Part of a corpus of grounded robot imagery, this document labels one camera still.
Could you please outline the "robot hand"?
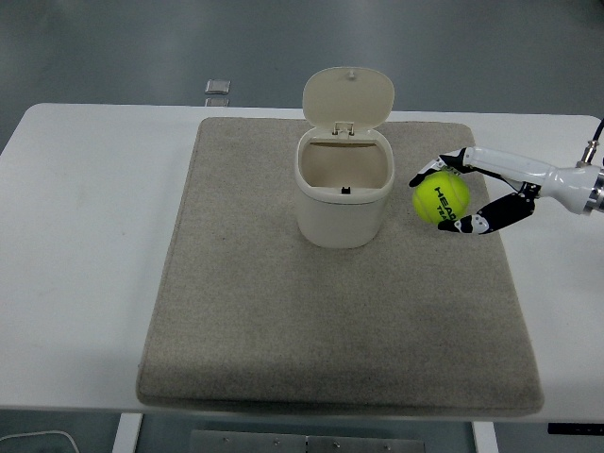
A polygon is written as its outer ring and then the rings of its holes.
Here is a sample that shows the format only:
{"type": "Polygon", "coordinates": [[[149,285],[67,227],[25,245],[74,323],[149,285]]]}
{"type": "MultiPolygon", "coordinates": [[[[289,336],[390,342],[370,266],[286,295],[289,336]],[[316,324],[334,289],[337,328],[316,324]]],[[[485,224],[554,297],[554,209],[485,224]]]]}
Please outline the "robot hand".
{"type": "Polygon", "coordinates": [[[490,234],[529,217],[535,200],[550,197],[575,214],[603,211],[603,169],[587,162],[559,168],[535,159],[480,147],[464,147],[444,153],[414,176],[415,188],[439,171],[455,175],[479,172],[513,188],[478,212],[442,220],[440,230],[465,234],[490,234]]]}

